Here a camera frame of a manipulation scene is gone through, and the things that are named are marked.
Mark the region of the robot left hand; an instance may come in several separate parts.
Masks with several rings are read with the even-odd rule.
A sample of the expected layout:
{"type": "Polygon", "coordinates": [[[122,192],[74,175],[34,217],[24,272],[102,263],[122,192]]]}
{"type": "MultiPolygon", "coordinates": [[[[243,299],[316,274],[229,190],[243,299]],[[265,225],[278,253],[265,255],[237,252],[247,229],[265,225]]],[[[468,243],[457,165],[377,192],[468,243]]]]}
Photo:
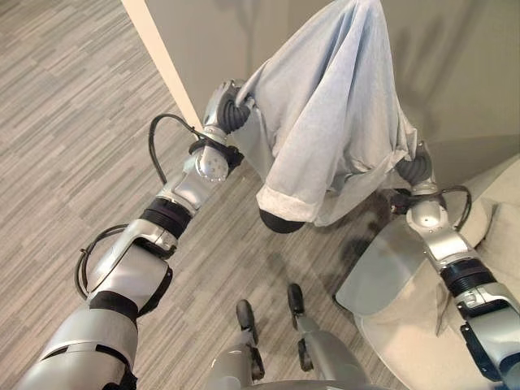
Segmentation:
{"type": "Polygon", "coordinates": [[[240,90],[241,84],[227,80],[212,93],[203,115],[204,128],[213,126],[225,134],[230,134],[246,123],[251,108],[244,102],[236,103],[240,90]]]}

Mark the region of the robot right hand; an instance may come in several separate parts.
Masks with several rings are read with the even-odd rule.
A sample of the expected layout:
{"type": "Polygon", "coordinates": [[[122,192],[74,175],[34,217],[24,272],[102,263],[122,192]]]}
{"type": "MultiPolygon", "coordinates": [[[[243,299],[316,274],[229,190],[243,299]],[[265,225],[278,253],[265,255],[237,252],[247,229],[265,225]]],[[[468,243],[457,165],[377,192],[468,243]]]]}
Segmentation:
{"type": "Polygon", "coordinates": [[[396,171],[409,184],[414,196],[432,195],[438,191],[431,155],[425,141],[417,144],[413,160],[403,158],[396,164],[396,171]]]}

